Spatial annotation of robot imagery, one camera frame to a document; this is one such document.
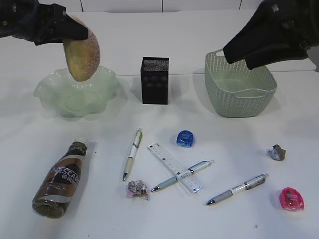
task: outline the white wall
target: white wall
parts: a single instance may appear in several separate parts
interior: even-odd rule
[[[161,0],[82,0],[84,11],[161,12]]]
[[[80,0],[39,0],[67,11],[82,11]],[[181,10],[256,9],[262,0],[82,0],[84,11],[161,12]]]
[[[163,11],[239,9],[240,0],[163,0]]]

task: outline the crumpled wrapper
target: crumpled wrapper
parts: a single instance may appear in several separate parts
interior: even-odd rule
[[[149,200],[149,193],[146,184],[142,180],[129,182],[129,193],[128,196],[142,198]]]
[[[283,161],[286,158],[286,150],[280,148],[278,144],[273,146],[273,149],[268,150],[268,155],[276,161]]]

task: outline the clear plastic ruler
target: clear plastic ruler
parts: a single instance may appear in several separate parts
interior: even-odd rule
[[[191,176],[191,172],[181,166],[181,164],[157,142],[151,144],[148,148],[190,192],[197,193],[203,188],[194,176]]]

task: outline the glass bowl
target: glass bowl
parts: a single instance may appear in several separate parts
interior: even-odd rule
[[[83,117],[104,111],[119,86],[115,73],[103,66],[84,82],[74,80],[66,68],[41,80],[33,95],[39,97],[44,108],[56,110],[63,117]]]

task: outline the table surface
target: table surface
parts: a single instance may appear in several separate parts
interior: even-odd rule
[[[142,58],[169,57],[170,74],[204,72],[205,55],[222,49],[249,21],[254,10],[207,10],[166,13],[74,12],[97,36],[101,65],[117,75],[139,75]],[[0,69],[65,68],[63,46],[0,39]],[[271,64],[270,71],[312,71],[309,59]]]
[[[142,105],[139,77],[119,76],[121,88],[104,112],[64,119],[46,112],[32,96],[41,72],[0,72],[0,238],[318,237],[317,72],[273,73],[274,98],[258,117],[248,119],[217,115],[202,74],[170,76],[168,106]],[[152,193],[150,201],[128,199],[121,177],[139,127],[144,138],[129,180],[142,179],[151,188],[170,177],[147,150],[157,141],[185,167],[215,160],[196,174],[205,187],[190,196],[175,184]],[[192,148],[175,144],[184,129],[194,133]],[[67,213],[58,220],[37,215],[31,202],[47,171],[83,135],[92,143]],[[274,144],[287,150],[285,161],[265,155]],[[261,173],[270,174],[264,185],[205,206],[211,197]],[[285,187],[303,195],[303,212],[280,209],[278,192]]]

